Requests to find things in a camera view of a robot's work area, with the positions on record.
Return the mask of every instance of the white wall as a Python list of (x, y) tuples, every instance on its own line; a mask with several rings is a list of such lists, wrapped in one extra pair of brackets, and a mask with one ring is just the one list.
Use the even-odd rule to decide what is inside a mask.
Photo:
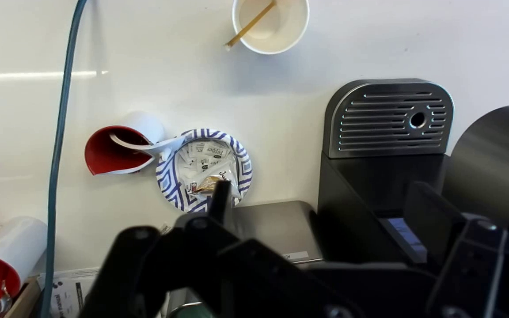
[[(45, 183), (74, 1), (0, 0), (0, 220), (45, 217)], [(58, 266), (98, 265), (128, 224), (171, 224), (153, 171), (91, 176), (88, 134), (128, 109), (169, 132), (222, 127), (256, 167), (247, 203), (316, 203), (326, 99), (355, 77), (420, 76), (448, 88), (454, 139), (509, 102), (509, 1), (312, 0), (302, 42), (279, 56), (226, 51), (229, 0), (88, 0), (72, 84), (58, 206)]]

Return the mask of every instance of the cable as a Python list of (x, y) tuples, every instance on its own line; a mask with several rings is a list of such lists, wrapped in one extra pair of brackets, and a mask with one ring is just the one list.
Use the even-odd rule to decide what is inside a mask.
[(40, 316), (49, 316), (49, 304), (52, 295), (52, 277), (54, 277), (54, 247), (56, 247), (56, 189), (58, 189), (58, 169), (61, 157), (61, 143), (65, 130), (65, 114), (67, 114), (67, 99), (70, 95), (70, 79), (72, 79), (72, 63), (77, 39), (77, 26), (81, 19), (81, 12), (86, 0), (77, 0), (74, 16), (70, 21), (70, 31), (65, 47), (65, 61), (63, 61), (63, 77), (61, 77), (61, 92), (58, 104), (58, 118), (54, 130), (54, 146), (52, 159), (49, 166), (49, 183), (47, 183), (47, 238), (45, 238), (45, 277), (44, 277), (44, 293), (42, 293), (42, 311)]

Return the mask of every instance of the wooden stick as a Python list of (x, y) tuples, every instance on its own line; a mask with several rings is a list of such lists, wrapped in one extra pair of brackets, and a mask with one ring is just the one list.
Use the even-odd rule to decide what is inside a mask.
[(275, 0), (270, 0), (270, 3), (263, 10), (259, 10), (259, 14), (254, 16), (254, 19), (249, 21), (233, 39), (229, 39), (226, 46), (233, 47), (242, 35), (245, 35), (263, 16), (266, 16), (266, 12), (270, 12), (272, 7), (275, 7)]

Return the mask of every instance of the blue and white plate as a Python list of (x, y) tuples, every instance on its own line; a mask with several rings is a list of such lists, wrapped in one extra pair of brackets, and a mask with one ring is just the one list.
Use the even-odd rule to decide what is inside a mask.
[[(181, 148), (190, 141), (201, 141), (201, 139), (222, 141), (229, 145), (236, 159), (236, 183), (240, 198), (249, 190), (252, 182), (252, 162), (247, 150), (238, 143), (238, 139), (217, 129), (190, 129), (183, 130), (181, 136), (185, 137)], [(155, 178), (164, 198), (181, 212), (206, 212), (210, 198), (194, 196), (187, 192), (183, 187), (180, 187), (174, 157), (176, 152), (171, 152), (167, 157), (160, 157), (158, 166), (155, 167)]]

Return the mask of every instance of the paper plate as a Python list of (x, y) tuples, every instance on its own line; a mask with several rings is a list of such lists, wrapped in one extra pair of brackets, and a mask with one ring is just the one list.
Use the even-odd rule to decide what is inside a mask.
[[(217, 129), (190, 129), (183, 130), (185, 146), (190, 141), (220, 141), (231, 146), (234, 159), (236, 159), (236, 183), (238, 194), (243, 196), (252, 182), (252, 164), (247, 150), (234, 139), (231, 134)], [(171, 152), (166, 159), (160, 157), (158, 166), (155, 167), (157, 183), (164, 194), (164, 198), (181, 212), (206, 212), (208, 198), (197, 198), (187, 192), (178, 183), (178, 171), (176, 171), (176, 157), (178, 152)]]

